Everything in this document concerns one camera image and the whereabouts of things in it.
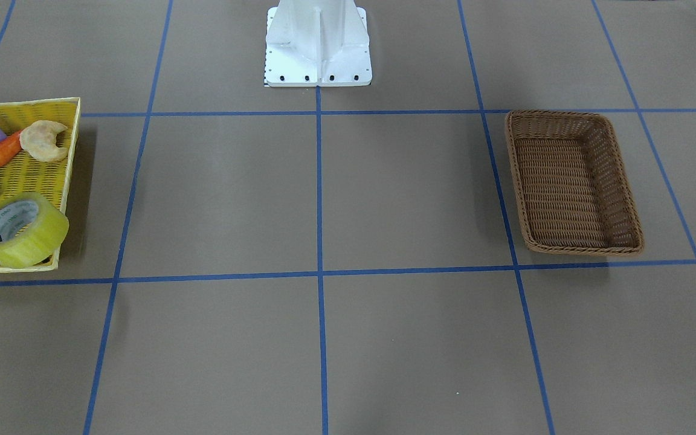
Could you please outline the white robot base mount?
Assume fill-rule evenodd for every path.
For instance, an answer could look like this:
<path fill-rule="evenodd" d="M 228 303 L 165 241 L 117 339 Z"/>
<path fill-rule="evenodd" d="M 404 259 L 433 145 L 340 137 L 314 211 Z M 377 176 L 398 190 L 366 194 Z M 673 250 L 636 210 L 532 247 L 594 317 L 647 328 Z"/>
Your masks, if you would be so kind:
<path fill-rule="evenodd" d="M 373 82 L 367 12 L 354 1 L 280 1 L 266 25 L 265 86 Z"/>

